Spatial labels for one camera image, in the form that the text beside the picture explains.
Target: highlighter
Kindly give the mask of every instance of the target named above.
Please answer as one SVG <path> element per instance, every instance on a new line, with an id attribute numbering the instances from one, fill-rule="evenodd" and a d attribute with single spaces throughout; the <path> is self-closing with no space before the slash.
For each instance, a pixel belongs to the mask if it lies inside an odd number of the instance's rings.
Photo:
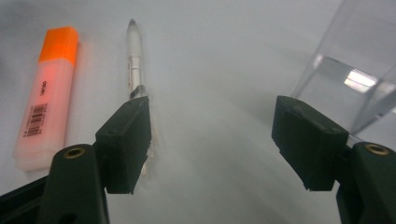
<path id="1" fill-rule="evenodd" d="M 77 45 L 73 27 L 46 33 L 13 153 L 20 170 L 48 168 L 55 153 L 64 148 Z"/>

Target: white table surface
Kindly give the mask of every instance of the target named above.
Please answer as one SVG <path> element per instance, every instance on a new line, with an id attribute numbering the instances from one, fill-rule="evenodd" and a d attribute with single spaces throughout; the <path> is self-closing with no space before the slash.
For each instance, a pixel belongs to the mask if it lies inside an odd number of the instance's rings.
<path id="1" fill-rule="evenodd" d="M 25 174 L 12 150 L 49 28 L 79 32 L 65 146 L 94 142 L 128 100 L 126 28 L 143 36 L 158 146 L 134 195 L 107 195 L 111 223 L 340 223 L 332 192 L 309 192 L 271 139 L 341 0 L 0 2 L 0 194 Z"/>

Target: barcode label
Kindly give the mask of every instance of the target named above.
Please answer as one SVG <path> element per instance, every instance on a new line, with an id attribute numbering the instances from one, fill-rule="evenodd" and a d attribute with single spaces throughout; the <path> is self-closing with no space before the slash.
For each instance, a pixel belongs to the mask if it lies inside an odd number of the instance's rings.
<path id="1" fill-rule="evenodd" d="M 35 105 L 31 107 L 27 129 L 24 132 L 23 137 L 41 134 L 41 126 L 43 126 L 46 109 L 47 104 Z"/>

